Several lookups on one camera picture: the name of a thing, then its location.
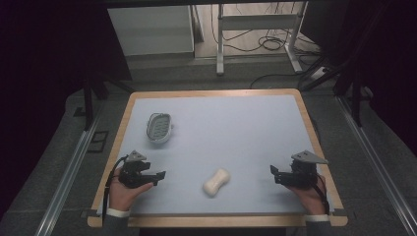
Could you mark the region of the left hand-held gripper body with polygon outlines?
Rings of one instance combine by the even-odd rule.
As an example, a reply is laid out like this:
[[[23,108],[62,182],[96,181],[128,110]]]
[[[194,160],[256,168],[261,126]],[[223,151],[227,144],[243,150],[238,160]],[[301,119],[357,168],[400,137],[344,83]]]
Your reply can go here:
[[[133,150],[124,159],[124,164],[119,173],[119,181],[129,189],[135,189],[144,185],[149,175],[143,175],[144,170],[150,169],[150,163],[146,157],[136,150]]]

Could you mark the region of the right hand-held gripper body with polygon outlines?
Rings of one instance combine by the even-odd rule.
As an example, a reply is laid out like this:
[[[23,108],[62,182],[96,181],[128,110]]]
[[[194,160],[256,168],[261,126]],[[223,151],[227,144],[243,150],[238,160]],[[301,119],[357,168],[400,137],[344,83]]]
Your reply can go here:
[[[291,155],[291,172],[282,176],[284,186],[308,189],[318,182],[318,164],[328,164],[325,158],[304,150]]]

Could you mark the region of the person's left hand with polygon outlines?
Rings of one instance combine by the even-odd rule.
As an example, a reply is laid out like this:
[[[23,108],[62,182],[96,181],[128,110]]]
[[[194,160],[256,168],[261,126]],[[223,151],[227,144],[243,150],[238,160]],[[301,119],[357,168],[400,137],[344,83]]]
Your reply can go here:
[[[147,183],[135,189],[124,186],[117,177],[110,182],[109,207],[120,211],[128,211],[136,198],[153,187],[153,183]]]

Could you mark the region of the person's right hand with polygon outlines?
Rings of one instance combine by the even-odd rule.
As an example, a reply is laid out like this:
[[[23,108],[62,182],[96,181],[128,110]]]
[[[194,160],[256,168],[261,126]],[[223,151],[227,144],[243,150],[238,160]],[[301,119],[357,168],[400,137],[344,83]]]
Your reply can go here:
[[[311,189],[303,190],[296,187],[289,187],[289,190],[298,197],[308,215],[327,213],[327,207],[324,204],[324,197],[327,193],[326,178],[324,176],[320,175],[317,185]]]

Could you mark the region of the grey oval soap dish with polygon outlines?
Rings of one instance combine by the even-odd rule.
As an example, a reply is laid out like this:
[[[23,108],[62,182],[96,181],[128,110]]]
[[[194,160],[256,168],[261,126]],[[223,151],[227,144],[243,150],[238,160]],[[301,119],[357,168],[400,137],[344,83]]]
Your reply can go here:
[[[172,130],[172,119],[167,113],[152,113],[148,120],[147,137],[154,144],[166,143]]]

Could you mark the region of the white soap bar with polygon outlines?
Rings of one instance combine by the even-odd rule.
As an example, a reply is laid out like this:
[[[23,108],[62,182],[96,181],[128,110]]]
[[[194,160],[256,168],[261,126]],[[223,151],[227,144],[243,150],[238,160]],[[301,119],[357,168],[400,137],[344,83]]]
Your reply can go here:
[[[224,168],[219,168],[208,180],[206,180],[203,185],[203,190],[212,198],[218,193],[222,186],[229,182],[229,180],[230,173]]]

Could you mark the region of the black metal stand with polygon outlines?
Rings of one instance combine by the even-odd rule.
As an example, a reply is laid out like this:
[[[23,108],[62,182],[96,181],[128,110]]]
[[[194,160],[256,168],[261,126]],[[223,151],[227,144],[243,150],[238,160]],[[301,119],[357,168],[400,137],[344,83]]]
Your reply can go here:
[[[95,94],[98,100],[105,100],[108,98],[109,90],[106,87],[106,83],[110,83],[121,90],[131,94],[136,90],[134,88],[129,87],[128,85],[113,80],[109,77],[104,77],[103,79],[84,79],[83,80],[83,94],[84,94],[84,107],[81,109],[77,109],[75,115],[76,116],[85,116],[86,123],[84,130],[88,131],[92,127],[93,123],[93,105],[92,105],[92,95]]]
[[[355,57],[347,59],[345,62],[325,73],[311,83],[301,86],[300,91],[308,91],[316,88],[317,86],[329,81],[330,79],[338,76],[338,79],[333,86],[333,94],[335,96],[344,96],[348,89],[351,89],[351,104],[350,114],[353,121],[359,126],[362,126],[360,118],[360,103],[363,100],[362,95],[362,83],[359,76],[358,62]]]

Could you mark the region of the white power strip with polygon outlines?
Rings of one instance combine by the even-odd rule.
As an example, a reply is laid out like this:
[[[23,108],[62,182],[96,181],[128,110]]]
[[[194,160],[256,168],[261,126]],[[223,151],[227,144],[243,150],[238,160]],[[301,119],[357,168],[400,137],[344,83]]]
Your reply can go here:
[[[328,72],[328,67],[320,67],[310,75],[310,79],[315,81]]]

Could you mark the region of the dark curtain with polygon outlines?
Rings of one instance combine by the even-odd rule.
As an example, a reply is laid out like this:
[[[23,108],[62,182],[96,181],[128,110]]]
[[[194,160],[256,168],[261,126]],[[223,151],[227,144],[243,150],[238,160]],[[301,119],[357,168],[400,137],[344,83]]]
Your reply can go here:
[[[69,95],[129,71],[106,0],[0,0],[0,220]]]
[[[417,0],[310,0],[301,32],[339,67],[333,91],[371,107],[417,155]]]

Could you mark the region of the white cabinet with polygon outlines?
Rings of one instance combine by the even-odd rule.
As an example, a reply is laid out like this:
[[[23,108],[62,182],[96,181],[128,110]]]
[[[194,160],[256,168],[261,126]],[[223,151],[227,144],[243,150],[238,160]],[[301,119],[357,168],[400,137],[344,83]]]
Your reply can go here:
[[[125,56],[191,53],[189,6],[108,9]]]

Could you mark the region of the aluminium floor rail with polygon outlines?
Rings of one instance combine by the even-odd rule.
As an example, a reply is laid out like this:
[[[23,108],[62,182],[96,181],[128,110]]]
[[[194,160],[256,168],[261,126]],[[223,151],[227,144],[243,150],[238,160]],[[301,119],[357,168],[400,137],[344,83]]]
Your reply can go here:
[[[417,236],[417,216],[414,214],[409,203],[389,176],[387,169],[384,167],[379,154],[369,140],[365,130],[353,119],[351,115],[352,108],[349,106],[348,101],[344,97],[339,96],[335,99],[340,105],[347,123],[351,127],[351,130],[358,140],[361,149],[364,151],[365,156],[370,162],[372,169],[381,183],[408,236]]]
[[[102,107],[99,107],[89,128],[82,132],[82,135],[70,158],[69,164],[63,173],[63,176],[48,205],[48,208],[45,211],[45,214],[43,215],[42,220],[35,231],[34,236],[51,236],[63,206],[67,201],[76,176],[81,168],[82,162],[84,161],[90,141],[101,118],[101,113]]]

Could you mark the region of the white metal desk frame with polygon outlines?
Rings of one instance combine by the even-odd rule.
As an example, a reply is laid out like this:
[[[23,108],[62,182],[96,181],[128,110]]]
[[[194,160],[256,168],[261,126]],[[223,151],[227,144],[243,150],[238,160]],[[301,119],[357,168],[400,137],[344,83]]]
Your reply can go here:
[[[301,73],[302,67],[295,55],[295,41],[299,33],[307,2],[303,1],[296,13],[263,15],[225,15],[224,5],[217,6],[217,48],[216,73],[224,74],[223,33],[233,30],[289,30],[289,40],[283,44],[295,73]]]

